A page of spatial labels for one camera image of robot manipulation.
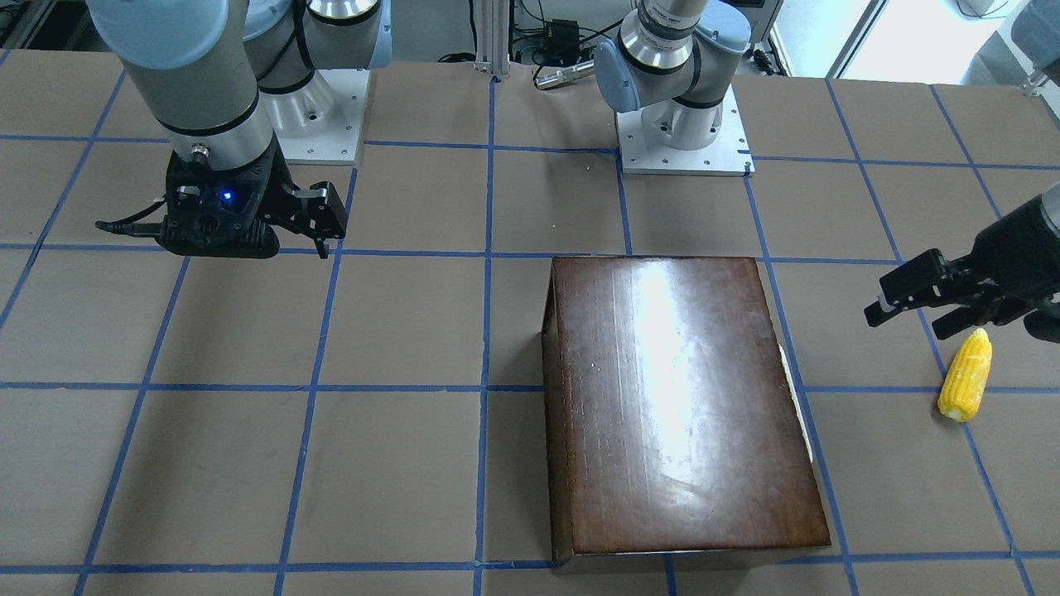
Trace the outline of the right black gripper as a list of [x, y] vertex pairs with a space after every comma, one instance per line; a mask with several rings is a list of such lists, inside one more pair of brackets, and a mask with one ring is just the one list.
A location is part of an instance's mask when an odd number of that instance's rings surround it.
[[289, 233], [310, 238], [321, 260], [330, 255], [330, 240], [347, 236], [349, 214], [335, 186], [323, 181], [300, 189], [284, 157], [272, 160], [257, 216]]

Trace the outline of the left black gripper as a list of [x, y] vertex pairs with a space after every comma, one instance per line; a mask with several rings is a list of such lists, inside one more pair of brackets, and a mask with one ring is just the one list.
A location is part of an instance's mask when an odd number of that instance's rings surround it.
[[871, 328], [906, 310], [962, 305], [932, 322], [936, 339], [946, 340], [969, 328], [1009, 325], [1044, 310], [1058, 317], [1059, 197], [1038, 194], [976, 235], [970, 269], [992, 282], [988, 300], [976, 298], [977, 285], [958, 260], [928, 249], [879, 279], [877, 300], [864, 308]]

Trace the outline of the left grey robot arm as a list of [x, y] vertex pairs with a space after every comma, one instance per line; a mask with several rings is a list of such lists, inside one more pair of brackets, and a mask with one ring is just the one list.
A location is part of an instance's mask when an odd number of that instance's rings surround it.
[[[713, 113], [749, 48], [746, 16], [708, 1], [640, 1], [595, 49], [595, 78], [615, 113], [673, 105], [679, 121]], [[1058, 188], [1022, 204], [976, 235], [971, 251], [937, 249], [879, 279], [865, 320], [879, 327], [905, 310], [951, 306], [932, 322], [939, 339], [970, 327], [1021, 320], [1035, 339], [1058, 341]]]

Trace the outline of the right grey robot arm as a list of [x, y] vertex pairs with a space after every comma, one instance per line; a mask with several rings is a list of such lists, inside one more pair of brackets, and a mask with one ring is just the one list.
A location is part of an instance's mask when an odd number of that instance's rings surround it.
[[90, 1], [171, 154], [164, 189], [114, 235], [149, 238], [186, 257], [269, 259], [277, 228], [321, 259], [349, 218], [329, 181], [296, 185], [287, 144], [355, 136], [353, 97], [326, 72], [367, 73], [393, 58], [388, 1]]

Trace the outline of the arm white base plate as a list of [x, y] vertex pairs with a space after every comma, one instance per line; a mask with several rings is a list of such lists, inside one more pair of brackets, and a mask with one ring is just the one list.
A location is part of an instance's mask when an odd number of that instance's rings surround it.
[[615, 113], [622, 170], [634, 175], [749, 176], [756, 172], [730, 85], [720, 104], [697, 109], [674, 99]]
[[368, 70], [318, 70], [306, 86], [288, 94], [262, 91], [287, 162], [355, 166], [370, 83]]

